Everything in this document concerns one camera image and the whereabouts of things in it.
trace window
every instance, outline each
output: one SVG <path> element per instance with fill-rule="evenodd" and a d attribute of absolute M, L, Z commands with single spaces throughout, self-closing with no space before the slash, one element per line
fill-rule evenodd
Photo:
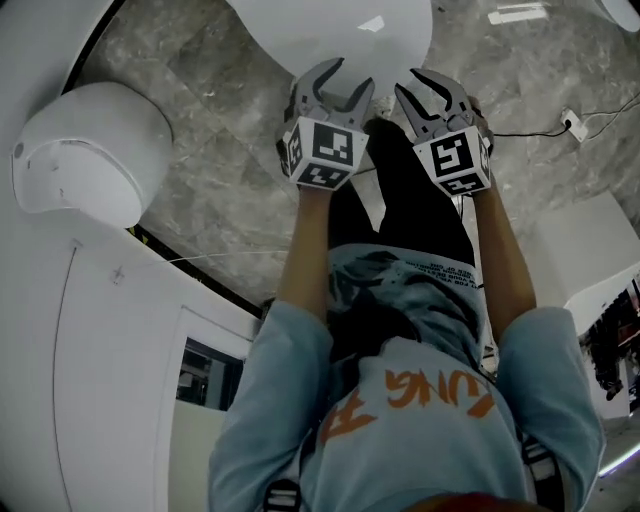
<path fill-rule="evenodd" d="M 242 369 L 240 359 L 187 338 L 176 399 L 226 411 L 236 396 Z"/>

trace white box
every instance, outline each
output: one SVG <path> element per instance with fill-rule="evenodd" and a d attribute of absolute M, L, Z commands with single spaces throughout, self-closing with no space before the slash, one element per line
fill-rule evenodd
<path fill-rule="evenodd" d="M 286 142 L 289 181 L 339 189 L 358 171 L 368 140 L 363 132 L 299 117 Z"/>
<path fill-rule="evenodd" d="M 423 142 L 413 150 L 431 181 L 449 197 L 491 187 L 489 150 L 475 126 Z"/>

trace person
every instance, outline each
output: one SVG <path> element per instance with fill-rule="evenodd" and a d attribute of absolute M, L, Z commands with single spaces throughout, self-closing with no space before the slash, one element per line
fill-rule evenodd
<path fill-rule="evenodd" d="M 460 216 L 402 129 L 364 130 L 379 232 L 351 184 L 300 188 L 276 300 L 211 455 L 209 510 L 548 510 L 525 438 L 553 456 L 552 507 L 581 509 L 604 440 L 571 314 L 536 307 L 495 183 L 473 195 L 481 287 Z M 486 311 L 495 382 L 479 365 Z M 283 479 L 293 506 L 269 499 Z"/>

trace white tabletop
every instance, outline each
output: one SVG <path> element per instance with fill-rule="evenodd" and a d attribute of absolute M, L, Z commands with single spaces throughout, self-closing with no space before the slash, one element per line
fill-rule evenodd
<path fill-rule="evenodd" d="M 430 0 L 228 0 L 254 39 L 296 77 L 345 57 L 324 90 L 350 96 L 369 76 L 376 98 L 406 85 L 431 43 Z"/>

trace sleeve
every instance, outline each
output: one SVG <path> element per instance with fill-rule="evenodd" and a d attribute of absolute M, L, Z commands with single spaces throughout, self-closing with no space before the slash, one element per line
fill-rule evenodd
<path fill-rule="evenodd" d="M 580 510 L 597 478 L 605 441 L 571 313 L 529 311 L 507 328 L 500 347 L 497 387 L 520 428 L 569 470 L 571 501 Z"/>
<path fill-rule="evenodd" d="M 209 510 L 253 512 L 291 461 L 324 393 L 331 335 L 276 301 L 251 347 L 209 461 Z"/>

